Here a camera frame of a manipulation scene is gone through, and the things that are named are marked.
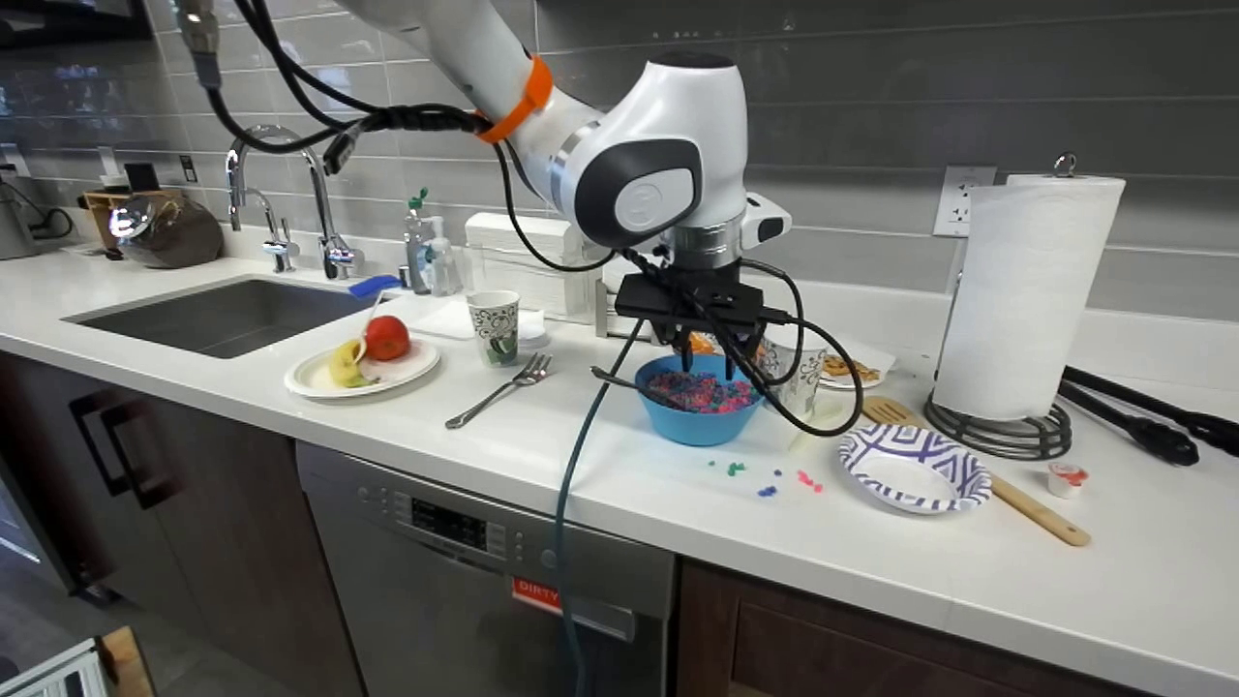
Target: cabinet door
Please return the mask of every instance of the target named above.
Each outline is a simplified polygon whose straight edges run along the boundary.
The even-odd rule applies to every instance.
[[[299,693],[361,693],[343,621],[277,435],[147,400],[123,427],[206,636]]]
[[[736,572],[685,564],[681,697],[1005,697],[1126,693],[1005,649],[948,638]]]
[[[101,582],[138,608],[198,626],[158,518],[134,500],[104,417],[129,392],[47,363],[0,356],[8,469],[36,493],[37,514],[78,582]]]

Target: white cup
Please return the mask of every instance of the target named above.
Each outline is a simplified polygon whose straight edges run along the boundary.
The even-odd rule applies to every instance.
[[[482,291],[464,293],[474,350],[491,363],[520,360],[520,293],[516,291]]]
[[[796,328],[792,324],[770,324],[757,350],[757,368],[770,380],[783,380],[792,368],[796,356]],[[792,416],[813,416],[816,402],[825,400],[825,376],[820,360],[827,356],[825,341],[816,333],[805,333],[800,346],[800,363],[785,382],[775,386],[778,402],[788,408]]]

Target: dishwasher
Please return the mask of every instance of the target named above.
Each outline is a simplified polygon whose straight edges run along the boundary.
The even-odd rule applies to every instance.
[[[571,664],[554,518],[299,445],[318,538],[372,697],[561,697]],[[597,697],[665,697],[672,555],[565,525]]]

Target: stainless steel sink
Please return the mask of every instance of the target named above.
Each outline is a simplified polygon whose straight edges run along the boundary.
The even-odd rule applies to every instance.
[[[243,280],[69,322],[228,360],[354,309],[350,293]]]

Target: bottle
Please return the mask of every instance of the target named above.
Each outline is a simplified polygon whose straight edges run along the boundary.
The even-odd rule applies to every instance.
[[[403,223],[403,262],[406,262],[406,275],[410,275],[410,291],[412,293],[429,293],[433,291],[433,247],[427,244],[427,218],[421,218],[421,204],[427,204],[427,187],[410,198],[406,204],[406,223]]]
[[[459,275],[459,252],[455,244],[441,231],[441,218],[421,218],[427,227],[427,247],[429,247],[429,291],[433,293],[459,293],[464,291],[464,275]]]

